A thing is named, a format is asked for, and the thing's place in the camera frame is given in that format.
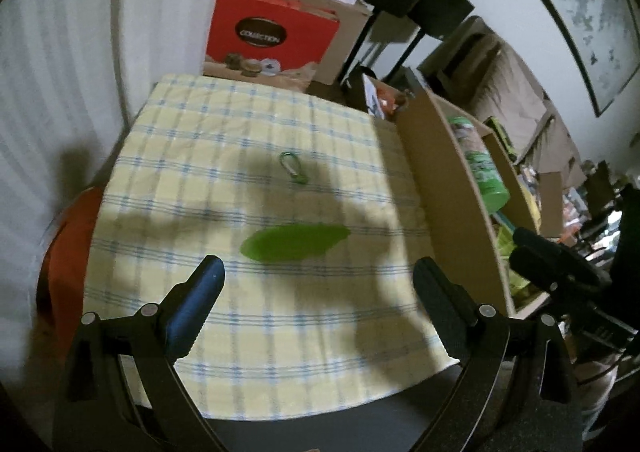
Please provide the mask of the black speaker right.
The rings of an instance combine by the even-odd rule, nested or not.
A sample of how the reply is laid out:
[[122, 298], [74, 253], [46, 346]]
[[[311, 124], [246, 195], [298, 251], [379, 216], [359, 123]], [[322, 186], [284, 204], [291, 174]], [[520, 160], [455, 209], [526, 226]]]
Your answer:
[[426, 35], [442, 41], [453, 34], [473, 10], [469, 0], [417, 0], [407, 17]]

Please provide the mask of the brown cardboard box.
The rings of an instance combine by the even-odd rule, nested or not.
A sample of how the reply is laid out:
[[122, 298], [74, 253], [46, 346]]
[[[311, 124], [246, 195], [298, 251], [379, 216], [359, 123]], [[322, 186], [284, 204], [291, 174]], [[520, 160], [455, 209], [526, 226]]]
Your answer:
[[371, 16], [370, 10], [363, 4], [344, 4], [334, 0], [294, 0], [315, 8], [322, 8], [334, 12], [340, 26], [334, 38], [326, 49], [318, 69], [314, 73], [314, 80], [321, 84], [331, 85], [340, 73], [341, 68], [355, 46], [358, 36], [362, 32]]

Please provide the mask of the yellow checkered cloth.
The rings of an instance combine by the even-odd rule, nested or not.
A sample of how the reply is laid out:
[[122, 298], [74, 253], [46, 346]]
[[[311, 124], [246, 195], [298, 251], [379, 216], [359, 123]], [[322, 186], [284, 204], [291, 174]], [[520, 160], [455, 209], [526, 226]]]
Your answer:
[[392, 123], [168, 74], [106, 186], [84, 306], [129, 316], [219, 257], [224, 288], [177, 372], [207, 417], [284, 420], [361, 406], [450, 367], [412, 286], [431, 250]]

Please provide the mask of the open cardboard storage box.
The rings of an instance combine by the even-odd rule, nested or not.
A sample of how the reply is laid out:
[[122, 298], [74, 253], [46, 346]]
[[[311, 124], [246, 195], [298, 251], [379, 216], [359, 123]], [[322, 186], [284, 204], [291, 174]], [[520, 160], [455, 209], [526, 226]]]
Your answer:
[[522, 307], [514, 305], [488, 210], [454, 137], [450, 116], [469, 114], [424, 88], [396, 114], [397, 134], [420, 194], [435, 261], [475, 302], [524, 319], [549, 295], [537, 292]]

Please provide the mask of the brown sofa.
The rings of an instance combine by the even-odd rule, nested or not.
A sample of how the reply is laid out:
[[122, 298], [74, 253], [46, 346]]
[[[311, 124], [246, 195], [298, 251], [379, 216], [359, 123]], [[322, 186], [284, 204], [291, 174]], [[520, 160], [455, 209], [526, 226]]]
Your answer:
[[510, 141], [512, 161], [537, 173], [558, 172], [565, 189], [586, 180], [561, 114], [514, 48], [472, 16], [418, 65], [433, 92], [482, 123], [494, 120]]

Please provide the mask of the green snack canister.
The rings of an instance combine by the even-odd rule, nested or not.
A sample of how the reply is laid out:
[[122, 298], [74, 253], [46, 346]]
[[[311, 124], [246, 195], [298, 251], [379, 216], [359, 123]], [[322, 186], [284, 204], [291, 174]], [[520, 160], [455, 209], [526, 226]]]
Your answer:
[[480, 196], [489, 215], [500, 211], [510, 200], [494, 160], [476, 127], [464, 116], [449, 116], [448, 123], [470, 165]]

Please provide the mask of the green carabiner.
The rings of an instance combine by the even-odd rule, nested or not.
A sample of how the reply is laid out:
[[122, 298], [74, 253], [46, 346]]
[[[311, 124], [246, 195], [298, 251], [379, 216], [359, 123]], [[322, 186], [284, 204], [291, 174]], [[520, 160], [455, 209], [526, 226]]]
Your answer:
[[302, 162], [300, 162], [295, 153], [291, 151], [281, 152], [279, 162], [294, 183], [298, 183], [299, 185], [306, 185], [306, 183], [308, 183], [308, 176], [303, 169]]

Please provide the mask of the red collection gift bag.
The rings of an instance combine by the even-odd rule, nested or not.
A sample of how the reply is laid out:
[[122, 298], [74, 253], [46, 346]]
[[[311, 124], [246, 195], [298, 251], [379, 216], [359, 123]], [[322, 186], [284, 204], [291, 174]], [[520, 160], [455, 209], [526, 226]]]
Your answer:
[[296, 0], [216, 0], [205, 55], [250, 76], [310, 81], [339, 27], [335, 12]]

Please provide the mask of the white curtain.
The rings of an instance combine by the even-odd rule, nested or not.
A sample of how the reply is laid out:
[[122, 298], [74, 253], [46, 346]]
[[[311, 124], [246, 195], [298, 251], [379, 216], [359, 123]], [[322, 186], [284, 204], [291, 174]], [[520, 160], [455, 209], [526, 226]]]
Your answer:
[[167, 73], [198, 73], [215, 0], [1, 1], [1, 380], [20, 383], [58, 214], [110, 170]]

